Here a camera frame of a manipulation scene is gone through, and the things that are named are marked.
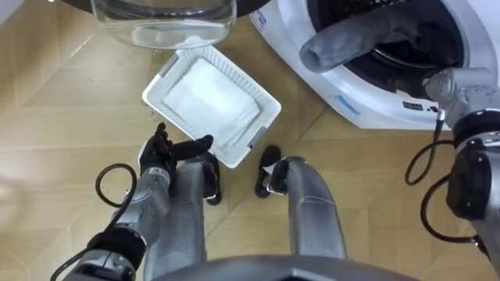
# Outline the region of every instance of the blue label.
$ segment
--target blue label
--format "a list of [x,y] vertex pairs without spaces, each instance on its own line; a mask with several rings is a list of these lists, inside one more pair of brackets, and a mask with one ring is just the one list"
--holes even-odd
[[360,116],[361,115],[361,112],[359,112],[356,108],[354,108],[354,106],[352,106],[351,104],[349,104],[349,102],[344,97],[342,97],[341,95],[338,94],[338,95],[335,96],[335,98],[337,100],[339,100],[339,102],[341,102],[354,115],[356,115],[356,116]]
[[250,20],[253,22],[255,27],[257,27],[257,29],[261,32],[263,31],[264,26],[267,23],[266,17],[264,17],[264,15],[259,10],[256,10],[255,12],[252,12],[250,14]]

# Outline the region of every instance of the white plastic basket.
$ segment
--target white plastic basket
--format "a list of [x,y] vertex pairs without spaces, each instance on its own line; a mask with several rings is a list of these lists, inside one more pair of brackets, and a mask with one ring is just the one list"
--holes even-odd
[[260,113],[248,126],[240,140],[232,146],[218,148],[213,145],[210,152],[224,165],[235,168],[251,151],[255,143],[266,132],[281,111],[281,104],[247,73],[212,46],[177,51],[156,74],[142,93],[144,102],[157,113],[185,132],[190,138],[203,137],[205,133],[196,130],[173,110],[162,103],[172,87],[188,72],[198,59],[205,59],[247,92],[259,106]]

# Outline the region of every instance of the folded cloth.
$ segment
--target folded cloth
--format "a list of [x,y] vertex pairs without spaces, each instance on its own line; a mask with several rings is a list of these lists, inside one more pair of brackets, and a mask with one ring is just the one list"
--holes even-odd
[[322,73],[367,54],[379,43],[416,42],[419,18],[413,5],[403,2],[375,9],[320,31],[301,47],[302,63]]
[[162,102],[201,135],[211,134],[219,147],[244,132],[259,114],[255,100],[204,59],[193,64]]

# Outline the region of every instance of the white towel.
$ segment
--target white towel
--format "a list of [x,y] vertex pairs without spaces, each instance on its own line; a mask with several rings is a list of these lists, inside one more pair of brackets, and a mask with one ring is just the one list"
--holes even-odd
[[255,100],[204,59],[198,59],[162,100],[218,147],[234,145],[259,114]]

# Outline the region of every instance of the gray cloth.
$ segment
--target gray cloth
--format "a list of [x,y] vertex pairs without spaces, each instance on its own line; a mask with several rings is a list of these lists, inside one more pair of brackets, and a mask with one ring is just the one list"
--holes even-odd
[[415,43],[419,20],[412,9],[413,4],[405,2],[342,20],[301,47],[302,63],[307,69],[322,73],[367,54],[379,43]]

